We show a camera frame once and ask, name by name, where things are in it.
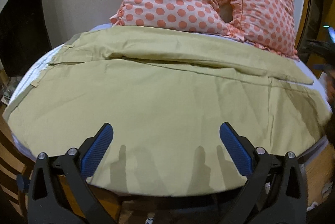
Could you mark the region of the khaki pants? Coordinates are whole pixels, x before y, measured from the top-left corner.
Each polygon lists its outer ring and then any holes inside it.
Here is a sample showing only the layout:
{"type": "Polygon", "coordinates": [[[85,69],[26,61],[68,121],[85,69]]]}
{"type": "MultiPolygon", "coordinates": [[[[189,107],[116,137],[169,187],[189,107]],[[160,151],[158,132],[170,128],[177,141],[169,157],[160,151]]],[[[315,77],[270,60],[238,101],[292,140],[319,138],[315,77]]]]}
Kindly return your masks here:
{"type": "Polygon", "coordinates": [[[322,137],[331,112],[315,85],[295,61],[227,38],[114,26],[61,46],[3,117],[34,156],[63,154],[111,124],[93,185],[209,194],[245,182],[220,141],[224,122],[277,155],[322,137]]]}

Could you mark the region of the black television screen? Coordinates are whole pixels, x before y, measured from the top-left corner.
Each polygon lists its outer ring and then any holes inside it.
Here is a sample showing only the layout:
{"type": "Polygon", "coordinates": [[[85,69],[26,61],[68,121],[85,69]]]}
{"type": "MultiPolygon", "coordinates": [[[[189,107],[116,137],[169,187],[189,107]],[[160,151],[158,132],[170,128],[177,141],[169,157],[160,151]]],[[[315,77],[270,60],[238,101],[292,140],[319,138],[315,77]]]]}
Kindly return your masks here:
{"type": "Polygon", "coordinates": [[[42,0],[8,0],[1,10],[1,63],[7,76],[23,76],[50,50],[42,0]]]}

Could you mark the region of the right polka dot pillow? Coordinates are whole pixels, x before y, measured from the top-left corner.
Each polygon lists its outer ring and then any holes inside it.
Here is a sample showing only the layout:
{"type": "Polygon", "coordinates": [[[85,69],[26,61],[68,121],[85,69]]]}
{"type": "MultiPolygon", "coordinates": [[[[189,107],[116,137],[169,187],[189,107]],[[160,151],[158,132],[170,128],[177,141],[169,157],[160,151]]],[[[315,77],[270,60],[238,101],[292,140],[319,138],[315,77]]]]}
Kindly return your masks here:
{"type": "Polygon", "coordinates": [[[230,37],[280,56],[297,59],[294,0],[229,0],[230,37]]]}

